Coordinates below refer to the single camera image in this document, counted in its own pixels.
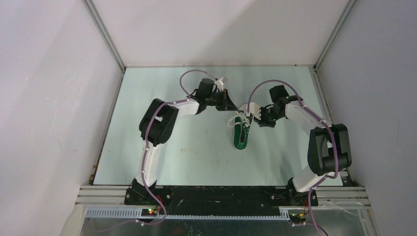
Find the green canvas sneaker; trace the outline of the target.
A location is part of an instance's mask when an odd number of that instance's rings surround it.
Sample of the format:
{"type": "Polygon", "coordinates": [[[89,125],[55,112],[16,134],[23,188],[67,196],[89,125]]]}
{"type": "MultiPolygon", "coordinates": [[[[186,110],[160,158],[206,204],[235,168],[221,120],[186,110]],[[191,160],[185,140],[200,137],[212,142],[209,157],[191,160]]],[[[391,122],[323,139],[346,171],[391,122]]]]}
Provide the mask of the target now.
{"type": "Polygon", "coordinates": [[[248,129],[241,129],[239,126],[233,127],[233,147],[236,150],[244,150],[248,144],[248,129]]]}

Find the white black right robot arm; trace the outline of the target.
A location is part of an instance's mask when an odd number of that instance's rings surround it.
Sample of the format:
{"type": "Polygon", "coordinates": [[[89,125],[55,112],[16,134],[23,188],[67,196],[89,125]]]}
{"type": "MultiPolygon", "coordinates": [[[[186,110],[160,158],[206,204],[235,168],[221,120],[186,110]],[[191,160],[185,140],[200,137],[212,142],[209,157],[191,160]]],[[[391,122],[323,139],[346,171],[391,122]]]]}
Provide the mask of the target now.
{"type": "Polygon", "coordinates": [[[260,127],[274,128],[281,118],[292,120],[309,136],[307,166],[289,180],[286,192],[288,203],[300,205],[305,192],[314,189],[352,163],[348,129],[343,124],[331,124],[297,95],[289,95],[283,85],[269,90],[272,103],[259,108],[255,122],[260,127]]]}

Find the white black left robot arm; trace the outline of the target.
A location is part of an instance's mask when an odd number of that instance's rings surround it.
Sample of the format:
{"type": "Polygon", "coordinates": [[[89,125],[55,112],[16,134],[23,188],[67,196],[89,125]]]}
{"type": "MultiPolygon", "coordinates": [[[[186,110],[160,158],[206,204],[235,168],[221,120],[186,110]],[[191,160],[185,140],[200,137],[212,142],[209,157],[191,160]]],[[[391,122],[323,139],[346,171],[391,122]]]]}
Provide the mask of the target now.
{"type": "Polygon", "coordinates": [[[136,198],[144,205],[155,200],[156,169],[160,156],[160,149],[172,135],[178,118],[197,115],[208,106],[218,111],[236,111],[238,108],[229,97],[228,90],[224,88],[226,77],[219,79],[203,78],[194,94],[186,99],[164,102],[154,99],[148,107],[139,124],[141,138],[144,140],[144,150],[141,168],[138,175],[132,180],[131,187],[136,198]]]}

